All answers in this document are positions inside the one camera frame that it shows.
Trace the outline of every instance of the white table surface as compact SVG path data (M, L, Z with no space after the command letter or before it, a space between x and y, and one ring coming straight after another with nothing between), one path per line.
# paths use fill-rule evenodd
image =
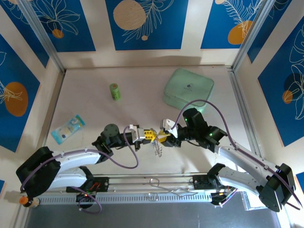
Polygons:
M165 104L162 94L166 83L177 67L94 68L67 70L55 109L50 132L76 114L85 122L85 127L58 145L48 134L46 146L50 150L67 151L86 147L94 142L107 124L118 125L122 133L125 126L139 124L140 127L159 130L165 118L176 120L179 110ZM224 66L184 67L194 73L214 80L214 91L210 101L223 113L232 137L249 149L245 128L236 98ZM114 101L109 85L117 83L121 99ZM218 113L207 106L203 114L209 125L224 128ZM113 159L133 166L135 159L128 148L115 151ZM88 165L93 174L146 174L207 172L215 163L223 163L235 169L235 165L211 151L182 143L181 148L163 147L162 157L155 156L150 144L142 145L137 152L139 167L134 170L120 168L110 160L97 165Z

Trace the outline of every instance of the mint green box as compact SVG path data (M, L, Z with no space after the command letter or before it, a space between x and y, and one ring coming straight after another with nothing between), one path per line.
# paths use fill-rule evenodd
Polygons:
M163 100L170 106L182 109L187 103L197 99L209 100L214 86L211 78L184 69L177 69L168 81ZM196 108L203 113L205 102L195 102L186 109Z

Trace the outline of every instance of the orange bottle cap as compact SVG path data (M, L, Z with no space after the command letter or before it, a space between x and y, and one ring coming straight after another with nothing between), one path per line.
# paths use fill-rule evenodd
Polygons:
M25 205L27 202L28 202L28 198L26 196L22 196L20 199L19 199L19 203L22 204L22 205Z

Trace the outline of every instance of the gray floor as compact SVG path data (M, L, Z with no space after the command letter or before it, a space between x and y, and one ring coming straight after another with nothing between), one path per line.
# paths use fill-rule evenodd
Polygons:
M99 215L76 205L41 205L32 209L28 228L279 228L268 209L244 211L240 194L222 209L210 203L107 204Z

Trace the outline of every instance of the green cylinder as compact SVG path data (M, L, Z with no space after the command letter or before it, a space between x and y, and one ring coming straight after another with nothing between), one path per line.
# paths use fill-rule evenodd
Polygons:
M110 91L113 100L118 101L120 99L120 91L116 83L110 84Z

